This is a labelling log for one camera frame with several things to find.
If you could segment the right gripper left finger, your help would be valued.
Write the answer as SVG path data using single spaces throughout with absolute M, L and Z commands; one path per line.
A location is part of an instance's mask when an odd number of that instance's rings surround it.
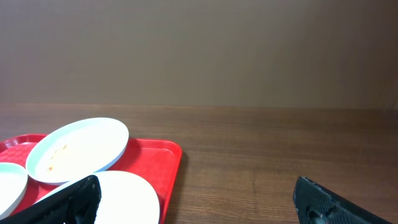
M 1 224 L 94 224 L 100 201 L 99 179 L 89 175 Z

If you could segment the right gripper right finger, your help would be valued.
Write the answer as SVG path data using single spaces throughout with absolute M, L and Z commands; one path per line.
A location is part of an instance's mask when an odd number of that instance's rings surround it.
M 307 177 L 297 179 L 293 202 L 300 224 L 391 224 Z

